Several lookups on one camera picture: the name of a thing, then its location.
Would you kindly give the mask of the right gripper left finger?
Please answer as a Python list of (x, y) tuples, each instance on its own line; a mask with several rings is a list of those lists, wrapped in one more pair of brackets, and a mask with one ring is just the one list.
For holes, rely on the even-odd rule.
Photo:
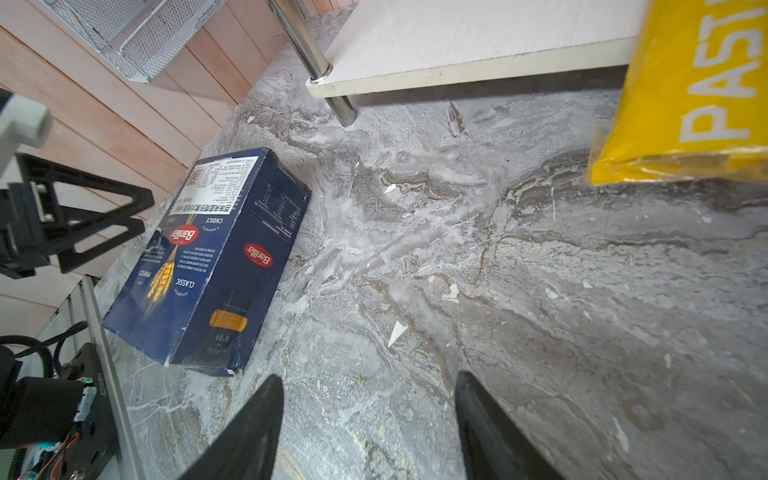
[(270, 375), (182, 480), (270, 479), (284, 414), (281, 378)]

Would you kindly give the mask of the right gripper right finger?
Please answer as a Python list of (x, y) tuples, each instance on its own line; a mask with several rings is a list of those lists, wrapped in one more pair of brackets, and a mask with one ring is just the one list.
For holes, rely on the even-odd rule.
[(468, 479), (563, 479), (472, 373), (458, 373), (454, 398)]

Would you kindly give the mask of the yellow Pastatime spaghetti bag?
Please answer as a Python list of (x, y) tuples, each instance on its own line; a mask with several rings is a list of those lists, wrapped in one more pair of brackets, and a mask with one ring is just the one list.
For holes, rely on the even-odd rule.
[(593, 186), (767, 181), (767, 4), (653, 1)]

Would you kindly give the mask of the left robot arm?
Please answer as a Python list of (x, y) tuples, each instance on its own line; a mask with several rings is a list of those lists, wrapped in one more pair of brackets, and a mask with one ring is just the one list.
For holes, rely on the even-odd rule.
[[(90, 174), (30, 154), (16, 157), (20, 181), (1, 192), (1, 273), (21, 280), (57, 259), (69, 273), (142, 234), (138, 213), (154, 204), (150, 190)], [(88, 187), (128, 198), (128, 203), (98, 212), (67, 206), (57, 197), (59, 184)], [(1, 340), (1, 446), (68, 441), (80, 423), (103, 420), (109, 427), (109, 398), (97, 347), (88, 342), (68, 366), (59, 352), (81, 333), (78, 322), (45, 341)]]

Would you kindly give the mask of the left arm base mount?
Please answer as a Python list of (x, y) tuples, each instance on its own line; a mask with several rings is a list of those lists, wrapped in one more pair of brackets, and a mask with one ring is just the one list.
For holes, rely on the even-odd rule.
[(63, 440), (28, 447), (11, 479), (96, 479), (119, 448), (117, 428), (97, 346), (84, 344), (65, 368), (67, 380), (84, 384), (85, 405)]

